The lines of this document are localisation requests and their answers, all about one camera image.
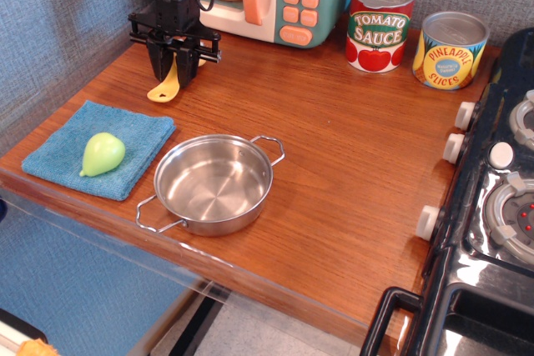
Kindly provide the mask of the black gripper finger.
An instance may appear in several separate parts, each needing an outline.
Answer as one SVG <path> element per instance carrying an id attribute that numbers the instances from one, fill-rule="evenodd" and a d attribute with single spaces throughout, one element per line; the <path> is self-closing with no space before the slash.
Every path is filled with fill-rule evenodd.
<path id="1" fill-rule="evenodd" d="M 186 88 L 196 77 L 199 67 L 199 53 L 194 48 L 181 47 L 176 52 L 179 86 Z"/>
<path id="2" fill-rule="evenodd" d="M 167 43 L 149 38 L 146 42 L 154 76 L 162 82 L 172 67 L 174 53 Z"/>

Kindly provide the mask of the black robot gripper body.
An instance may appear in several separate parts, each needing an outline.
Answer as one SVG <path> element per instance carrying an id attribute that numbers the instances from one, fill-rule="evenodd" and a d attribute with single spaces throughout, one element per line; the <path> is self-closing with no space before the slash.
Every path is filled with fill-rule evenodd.
<path id="1" fill-rule="evenodd" d="M 153 0 L 142 12 L 128 15 L 131 39 L 174 53 L 188 48 L 217 63 L 220 34 L 200 22 L 204 10 L 201 0 Z"/>

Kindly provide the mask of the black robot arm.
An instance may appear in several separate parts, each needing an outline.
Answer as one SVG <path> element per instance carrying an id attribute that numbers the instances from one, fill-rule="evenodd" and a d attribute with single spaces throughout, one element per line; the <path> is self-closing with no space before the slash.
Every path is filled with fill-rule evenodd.
<path id="1" fill-rule="evenodd" d="M 187 87 L 196 77 L 199 62 L 220 60 L 220 34 L 200 22 L 204 7 L 200 0 L 153 0 L 148 9 L 131 13 L 130 39 L 146 45 L 154 76 L 163 81 L 171 67 L 177 68 L 178 83 Z"/>

